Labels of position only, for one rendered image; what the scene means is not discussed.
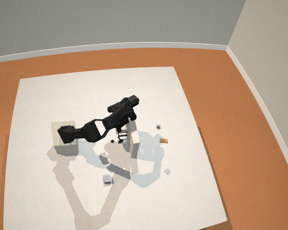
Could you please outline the orange rectangular block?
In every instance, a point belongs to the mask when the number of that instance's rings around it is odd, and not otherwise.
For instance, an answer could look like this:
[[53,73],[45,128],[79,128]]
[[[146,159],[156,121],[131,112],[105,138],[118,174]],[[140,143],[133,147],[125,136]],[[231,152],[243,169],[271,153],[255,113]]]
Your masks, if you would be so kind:
[[168,139],[161,138],[161,139],[160,139],[160,142],[167,143],[167,142],[168,142]]

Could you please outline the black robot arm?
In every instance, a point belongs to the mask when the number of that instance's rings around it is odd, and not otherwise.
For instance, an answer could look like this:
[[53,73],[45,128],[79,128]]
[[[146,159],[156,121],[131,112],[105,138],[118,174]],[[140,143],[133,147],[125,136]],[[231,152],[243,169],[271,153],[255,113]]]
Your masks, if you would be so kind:
[[[133,114],[133,107],[139,104],[139,98],[135,95],[124,97],[120,102],[113,104],[107,108],[110,116],[104,119],[94,119],[84,124],[82,128],[74,128],[74,126],[61,126],[58,133],[64,144],[71,143],[74,139],[81,138],[87,142],[95,143],[106,137],[109,130],[115,128],[116,124],[124,117]],[[103,135],[100,135],[95,124],[96,121],[104,121],[106,130]]]

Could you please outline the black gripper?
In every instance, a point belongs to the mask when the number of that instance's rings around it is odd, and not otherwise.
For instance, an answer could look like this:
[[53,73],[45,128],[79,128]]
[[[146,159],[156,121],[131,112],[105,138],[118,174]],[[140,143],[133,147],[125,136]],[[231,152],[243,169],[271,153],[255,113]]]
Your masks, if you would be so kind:
[[[117,124],[121,123],[121,128],[126,125],[127,123],[129,123],[129,120],[128,120],[128,117],[130,117],[131,121],[133,120],[136,120],[137,116],[135,114],[135,112],[133,112],[133,114],[129,115],[129,116],[124,116]],[[106,126],[105,126],[105,123],[104,121],[102,121],[102,124],[104,125],[105,129],[106,129]],[[118,129],[118,125],[115,125],[116,129]]]

